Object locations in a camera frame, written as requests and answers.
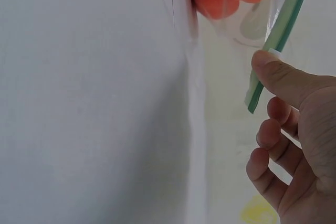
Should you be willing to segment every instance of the finger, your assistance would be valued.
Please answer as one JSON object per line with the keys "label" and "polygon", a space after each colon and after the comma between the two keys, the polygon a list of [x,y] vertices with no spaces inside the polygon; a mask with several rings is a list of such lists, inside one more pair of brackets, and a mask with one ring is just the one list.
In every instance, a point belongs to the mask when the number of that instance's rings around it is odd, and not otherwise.
{"label": "finger", "polygon": [[298,110],[310,94],[336,84],[335,77],[320,77],[305,73],[266,51],[254,54],[252,67],[259,80],[271,93]]}
{"label": "finger", "polygon": [[246,173],[260,194],[278,210],[288,186],[268,168],[268,164],[267,150],[258,148],[251,154]]}
{"label": "finger", "polygon": [[281,133],[280,124],[269,119],[261,124],[257,142],[266,149],[270,158],[293,176],[304,155],[290,139]]}
{"label": "finger", "polygon": [[298,122],[300,112],[278,97],[272,98],[267,106],[270,118],[277,120],[281,128],[295,140],[299,140]]}

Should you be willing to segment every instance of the white wall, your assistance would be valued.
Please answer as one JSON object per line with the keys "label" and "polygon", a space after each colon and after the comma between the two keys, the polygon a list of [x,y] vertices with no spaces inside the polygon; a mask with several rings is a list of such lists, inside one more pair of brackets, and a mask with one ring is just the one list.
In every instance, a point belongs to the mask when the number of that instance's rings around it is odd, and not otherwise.
{"label": "white wall", "polygon": [[204,224],[201,56],[190,0],[0,0],[0,223]]}

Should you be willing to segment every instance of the ziplock bag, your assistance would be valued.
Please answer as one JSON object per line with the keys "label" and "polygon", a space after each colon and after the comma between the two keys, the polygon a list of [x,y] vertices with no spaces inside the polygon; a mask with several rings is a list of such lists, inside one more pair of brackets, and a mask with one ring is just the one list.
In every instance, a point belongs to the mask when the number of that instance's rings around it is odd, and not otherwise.
{"label": "ziplock bag", "polygon": [[[256,49],[282,51],[303,0],[194,0],[197,10],[213,24],[220,36],[236,47],[244,75],[251,72],[250,58]],[[245,103],[254,113],[263,90],[255,73],[250,74]]]}

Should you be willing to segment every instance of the yellow stain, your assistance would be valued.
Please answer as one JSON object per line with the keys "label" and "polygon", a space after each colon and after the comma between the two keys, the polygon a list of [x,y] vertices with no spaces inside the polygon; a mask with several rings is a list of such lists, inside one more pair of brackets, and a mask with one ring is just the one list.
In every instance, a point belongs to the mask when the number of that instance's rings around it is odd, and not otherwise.
{"label": "yellow stain", "polygon": [[248,224],[276,224],[277,213],[260,195],[255,196],[240,213],[242,221]]}

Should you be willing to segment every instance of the hand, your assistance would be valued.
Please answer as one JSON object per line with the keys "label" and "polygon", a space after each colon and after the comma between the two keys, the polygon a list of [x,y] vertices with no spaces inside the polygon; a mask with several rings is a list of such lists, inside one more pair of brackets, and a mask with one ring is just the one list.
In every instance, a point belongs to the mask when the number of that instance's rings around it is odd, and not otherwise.
{"label": "hand", "polygon": [[[257,134],[260,148],[246,166],[248,177],[282,224],[336,223],[336,78],[302,72],[264,51],[255,53],[252,66],[276,97]],[[290,185],[269,169],[270,158],[292,176]]]}

